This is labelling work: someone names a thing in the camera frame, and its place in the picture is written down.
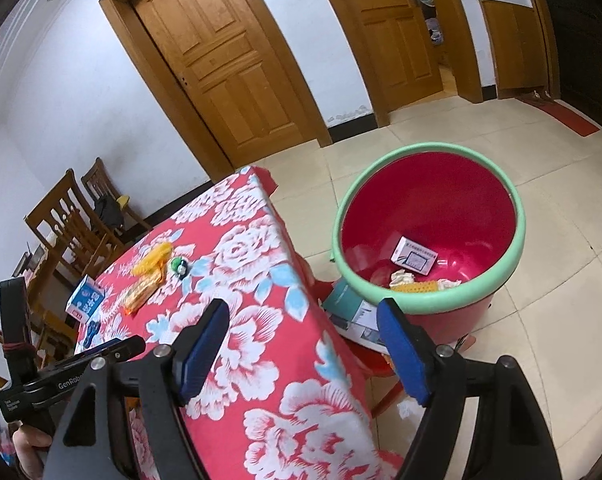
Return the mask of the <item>person's left hand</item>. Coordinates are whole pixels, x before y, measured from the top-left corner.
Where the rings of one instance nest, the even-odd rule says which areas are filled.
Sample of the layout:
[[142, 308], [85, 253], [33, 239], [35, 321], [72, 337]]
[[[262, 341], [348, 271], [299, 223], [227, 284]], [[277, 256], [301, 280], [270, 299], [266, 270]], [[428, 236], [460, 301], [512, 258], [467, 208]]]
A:
[[44, 466], [38, 451], [40, 448], [48, 448], [52, 442], [51, 436], [28, 425], [21, 425], [13, 433], [13, 445], [19, 468], [27, 479], [41, 480], [43, 478]]

